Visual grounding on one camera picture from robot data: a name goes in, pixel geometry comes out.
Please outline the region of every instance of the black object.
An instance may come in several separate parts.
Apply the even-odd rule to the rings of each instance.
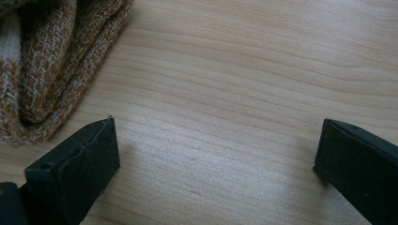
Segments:
[[[0,224],[80,224],[120,167],[115,120],[87,125],[25,169],[26,184],[0,184]]]
[[[340,121],[325,119],[314,171],[372,224],[398,224],[398,147]]]

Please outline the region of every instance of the folded knitwear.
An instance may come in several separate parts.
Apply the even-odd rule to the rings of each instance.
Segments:
[[[133,0],[0,1],[0,140],[48,139],[78,103]]]

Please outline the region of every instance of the wooden table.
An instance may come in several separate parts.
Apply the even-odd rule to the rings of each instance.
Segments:
[[[136,0],[49,141],[116,120],[121,168],[83,224],[366,224],[312,171],[324,118],[398,144],[398,1]]]

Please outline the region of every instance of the knit sweater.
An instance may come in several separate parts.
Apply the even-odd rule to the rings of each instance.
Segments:
[[[133,0],[0,4],[0,140],[48,139],[68,118]]]

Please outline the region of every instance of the wood grain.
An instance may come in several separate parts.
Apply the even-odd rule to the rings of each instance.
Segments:
[[[398,2],[136,0],[48,142],[0,144],[0,182],[116,120],[121,168],[83,224],[366,224],[312,171],[324,118],[398,144]]]

